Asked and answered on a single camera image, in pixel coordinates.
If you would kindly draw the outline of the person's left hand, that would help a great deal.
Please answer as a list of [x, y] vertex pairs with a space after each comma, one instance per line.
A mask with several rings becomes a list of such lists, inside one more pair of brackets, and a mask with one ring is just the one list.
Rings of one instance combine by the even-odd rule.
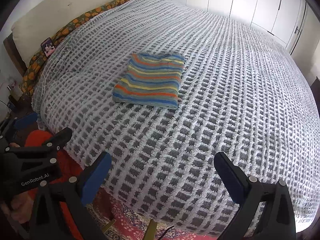
[[11, 201], [10, 210], [5, 203], [1, 204], [1, 210], [7, 217], [11, 217], [13, 220], [24, 224], [31, 218], [34, 201], [27, 192], [16, 195]]

